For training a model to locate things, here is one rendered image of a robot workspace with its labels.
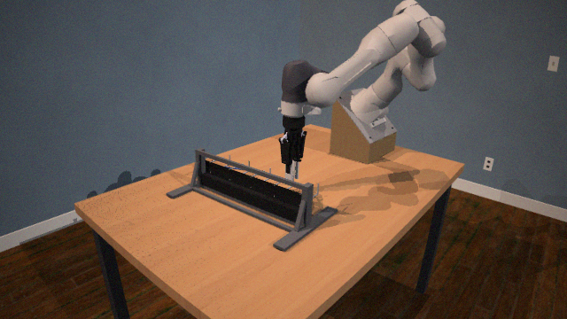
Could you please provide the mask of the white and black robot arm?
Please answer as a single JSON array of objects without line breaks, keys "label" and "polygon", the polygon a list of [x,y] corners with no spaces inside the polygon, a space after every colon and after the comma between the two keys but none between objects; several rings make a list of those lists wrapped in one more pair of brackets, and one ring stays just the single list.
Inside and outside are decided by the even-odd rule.
[{"label": "white and black robot arm", "polygon": [[332,72],[304,60],[287,63],[283,68],[283,94],[278,112],[290,118],[319,115],[320,108],[332,106],[343,89],[389,59],[384,73],[371,87],[356,97],[352,95],[350,103],[355,116],[369,127],[385,123],[387,106],[401,93],[402,74],[418,91],[434,86],[437,78],[431,57],[445,49],[445,29],[441,19],[430,16],[415,0],[405,0],[396,6],[392,18],[371,30],[354,55]]}]

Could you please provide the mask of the grey rack with black patch panel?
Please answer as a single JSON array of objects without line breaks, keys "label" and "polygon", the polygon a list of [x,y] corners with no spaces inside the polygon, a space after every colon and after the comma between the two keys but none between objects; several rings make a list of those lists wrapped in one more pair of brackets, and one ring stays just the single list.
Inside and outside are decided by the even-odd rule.
[{"label": "grey rack with black patch panel", "polygon": [[[292,180],[278,175],[273,175],[271,174],[271,167],[269,168],[268,173],[265,172],[265,170],[262,171],[254,167],[250,167],[250,161],[248,161],[247,166],[244,165],[244,163],[241,164],[233,160],[205,152],[204,148],[196,149],[195,155],[196,161],[191,182],[178,189],[167,192],[167,196],[169,198],[177,198],[187,192],[195,191],[221,202],[226,206],[230,206],[245,214],[249,214],[257,219],[277,226],[280,229],[289,231],[290,233],[273,244],[273,247],[277,250],[285,252],[287,249],[299,242],[300,239],[331,218],[331,216],[338,211],[336,208],[326,206],[322,211],[312,217],[313,198],[318,195],[319,183],[317,184],[317,194],[313,196],[314,185],[312,183],[302,184],[294,182],[294,175],[292,176]],[[206,157],[213,161],[206,160]],[[213,163],[215,161],[220,161],[227,165],[221,166]],[[232,166],[232,168],[227,168],[227,166]],[[243,169],[246,172],[240,173],[233,170],[235,167]],[[246,175],[245,173],[248,173],[247,171],[254,173],[255,175]],[[267,179],[263,181],[254,177],[256,175],[266,177]],[[266,182],[269,179],[290,185],[290,187],[286,189],[278,186],[279,183],[273,184]],[[234,200],[242,205],[249,206],[252,209],[273,216],[281,221],[288,222],[295,227],[292,228],[264,215],[257,214],[249,209],[229,202],[226,199],[217,197],[207,191],[203,191],[199,189],[199,187],[217,193],[225,198]],[[291,187],[301,189],[302,192],[299,193],[289,190]]]}]

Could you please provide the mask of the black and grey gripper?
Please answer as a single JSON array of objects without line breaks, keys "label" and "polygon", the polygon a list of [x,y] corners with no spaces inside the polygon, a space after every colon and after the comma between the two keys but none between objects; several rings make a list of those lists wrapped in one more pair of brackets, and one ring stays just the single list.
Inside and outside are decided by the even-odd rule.
[{"label": "black and grey gripper", "polygon": [[292,180],[294,175],[295,179],[299,179],[299,163],[303,158],[307,135],[307,132],[302,129],[305,127],[305,116],[290,118],[284,115],[283,126],[285,128],[284,136],[279,137],[279,143],[282,163],[285,164],[285,178]]}]

